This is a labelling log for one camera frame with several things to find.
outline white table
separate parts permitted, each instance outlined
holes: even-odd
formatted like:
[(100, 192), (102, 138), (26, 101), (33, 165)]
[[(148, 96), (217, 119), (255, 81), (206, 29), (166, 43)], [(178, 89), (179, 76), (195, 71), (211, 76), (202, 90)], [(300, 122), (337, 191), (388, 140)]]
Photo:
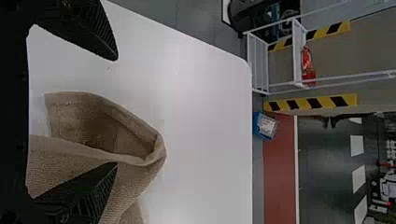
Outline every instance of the white table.
[(122, 7), (104, 7), (120, 51), (115, 63), (31, 30), (31, 133), (49, 134), (45, 92), (103, 95), (164, 136), (167, 162), (140, 200), (147, 223), (252, 223), (247, 63)]

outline yellow black hazard stripe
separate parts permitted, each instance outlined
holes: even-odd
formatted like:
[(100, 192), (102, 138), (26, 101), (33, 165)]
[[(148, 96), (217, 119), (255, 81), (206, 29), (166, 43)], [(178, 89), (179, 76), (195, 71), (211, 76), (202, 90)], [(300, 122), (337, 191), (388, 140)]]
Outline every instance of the yellow black hazard stripe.
[[(306, 33), (306, 41), (320, 39), (330, 35), (337, 35), (348, 31), (350, 31), (350, 21), (341, 21), (321, 29), (308, 31), (308, 33)], [(292, 42), (293, 41), (291, 37), (279, 40), (278, 42), (268, 46), (268, 51), (271, 52), (285, 49), (287, 47), (290, 47), (292, 45)]]
[(343, 94), (264, 102), (264, 110), (267, 112), (281, 112), (356, 106), (357, 104), (358, 97), (356, 94)]

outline gray floor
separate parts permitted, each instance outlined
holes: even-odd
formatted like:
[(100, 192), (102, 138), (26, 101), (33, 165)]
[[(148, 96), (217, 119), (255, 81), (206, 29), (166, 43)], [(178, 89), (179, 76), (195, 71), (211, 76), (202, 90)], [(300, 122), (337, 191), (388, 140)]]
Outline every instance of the gray floor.
[[(330, 5), (345, 2), (345, 0), (300, 0), (302, 13), (307, 13)], [(349, 1), (339, 7), (308, 16), (303, 25), (308, 30), (323, 27), (339, 21), (358, 18), (363, 15), (395, 6), (396, 0), (359, 0)]]
[(244, 45), (237, 33), (221, 21), (221, 0), (110, 0), (121, 7), (245, 57)]
[[(395, 7), (382, 10), (374, 15), (352, 21), (349, 32), (308, 42), (307, 45), (313, 54), (313, 65), (317, 72), (317, 77), (339, 77), (394, 69), (395, 62), (392, 59), (396, 46), (378, 46), (373, 43), (391, 43), (394, 40), (396, 37), (393, 26), (396, 18), (395, 12)], [(271, 84), (292, 81), (293, 62), (291, 55), (291, 48), (269, 54)], [(342, 81), (357, 80), (361, 80), (361, 77)], [(318, 85), (333, 83), (331, 81), (322, 81), (318, 82)], [(332, 88), (332, 90), (340, 91), (343, 88), (345, 87)], [(324, 91), (312, 91), (310, 94), (321, 95)], [(294, 93), (289, 94), (289, 97), (295, 97)]]
[[(354, 223), (354, 209), (368, 195), (366, 180), (355, 194), (351, 173), (363, 164), (366, 179), (378, 172), (378, 151), (385, 151), (384, 120), (376, 116), (359, 125), (341, 120), (335, 130), (318, 120), (299, 117), (301, 223)], [(350, 156), (350, 135), (364, 136), (364, 153)]]

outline red fire extinguisher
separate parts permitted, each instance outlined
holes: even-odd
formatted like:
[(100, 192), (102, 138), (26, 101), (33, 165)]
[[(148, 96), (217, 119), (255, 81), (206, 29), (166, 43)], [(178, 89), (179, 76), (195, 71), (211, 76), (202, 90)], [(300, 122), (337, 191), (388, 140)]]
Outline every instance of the red fire extinguisher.
[[(317, 78), (317, 71), (313, 68), (313, 64), (312, 64), (311, 50), (307, 45), (303, 47), (302, 58), (303, 58), (303, 64), (302, 64), (303, 80)], [(313, 87), (317, 85), (317, 82), (316, 81), (305, 82), (305, 85), (308, 87)]]

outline red walkway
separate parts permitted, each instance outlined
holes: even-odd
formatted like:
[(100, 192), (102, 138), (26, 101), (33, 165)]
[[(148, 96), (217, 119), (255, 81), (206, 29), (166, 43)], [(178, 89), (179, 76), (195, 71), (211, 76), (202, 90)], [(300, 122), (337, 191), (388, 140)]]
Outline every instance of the red walkway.
[(276, 114), (276, 136), (264, 142), (264, 223), (296, 224), (294, 117)]

